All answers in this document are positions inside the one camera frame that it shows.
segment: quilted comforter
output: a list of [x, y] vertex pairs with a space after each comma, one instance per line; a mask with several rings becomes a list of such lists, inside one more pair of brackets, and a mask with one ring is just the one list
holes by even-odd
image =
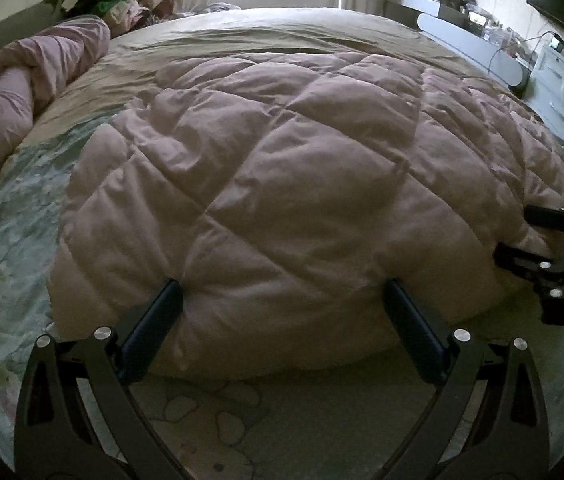
[[98, 128], [71, 178], [49, 280], [61, 335], [115, 324], [166, 277], [185, 310], [154, 362], [246, 378], [396, 341], [387, 278], [455, 324], [501, 301], [506, 242], [564, 236], [564, 152], [485, 78], [360, 54], [177, 60]]

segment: white desk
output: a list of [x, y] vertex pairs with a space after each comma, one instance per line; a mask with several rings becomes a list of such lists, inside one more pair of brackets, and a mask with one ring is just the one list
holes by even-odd
[[426, 37], [456, 52], [504, 86], [518, 86], [523, 81], [520, 63], [468, 30], [428, 14], [419, 15], [417, 25]]
[[[466, 21], [466, 16], [462, 14], [462, 12], [452, 9], [451, 7], [447, 7], [436, 0], [385, 0], [385, 3], [407, 7], [407, 9], [412, 9], [417, 12], [424, 12], [425, 14], [429, 14], [435, 18], [440, 18], [446, 22], [453, 23], [458, 27], [463, 27], [464, 22]], [[395, 12], [399, 12], [399, 9], [395, 9], [395, 7], [390, 7], [390, 9]], [[385, 12], [386, 18], [394, 19], [388, 14], [390, 14], [390, 11]]]

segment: beige bedsheet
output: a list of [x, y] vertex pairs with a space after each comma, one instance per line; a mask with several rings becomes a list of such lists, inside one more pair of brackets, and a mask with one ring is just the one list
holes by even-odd
[[143, 28], [111, 41], [108, 54], [49, 106], [24, 145], [50, 139], [119, 108], [152, 86], [155, 73], [172, 60], [245, 52], [390, 54], [460, 76], [483, 77], [456, 54], [379, 16], [330, 8], [214, 12]]

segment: green cloth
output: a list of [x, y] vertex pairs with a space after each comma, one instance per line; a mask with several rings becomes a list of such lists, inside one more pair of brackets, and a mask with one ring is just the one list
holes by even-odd
[[105, 15], [107, 15], [108, 11], [116, 6], [119, 2], [125, 1], [126, 0], [106, 0], [104, 2], [98, 2], [97, 5], [90, 10], [90, 13], [103, 18]]

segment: bedsheet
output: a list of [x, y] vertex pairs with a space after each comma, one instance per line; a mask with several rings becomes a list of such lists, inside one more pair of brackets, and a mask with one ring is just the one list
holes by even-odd
[[[480, 76], [410, 29], [375, 16], [354, 22], [354, 16], [333, 9], [257, 9], [140, 30], [113, 40], [111, 54], [46, 110], [0, 174], [0, 456], [7, 463], [13, 464], [14, 409], [31, 345], [39, 333], [52, 331], [47, 263], [70, 170], [95, 128], [149, 88], [165, 60], [240, 52], [382, 54], [409, 41], [415, 58], [431, 56], [441, 68]], [[11, 195], [9, 206], [4, 199]], [[536, 298], [524, 288], [466, 327], [504, 339], [524, 331], [540, 370], [555, 462], [564, 453], [564, 328], [543, 326], [538, 314]], [[347, 367], [257, 381], [185, 383], [151, 376], [133, 392], [167, 445], [200, 478], [333, 480], [370, 477], [431, 394], [400, 348]], [[105, 431], [96, 430], [116, 453]]]

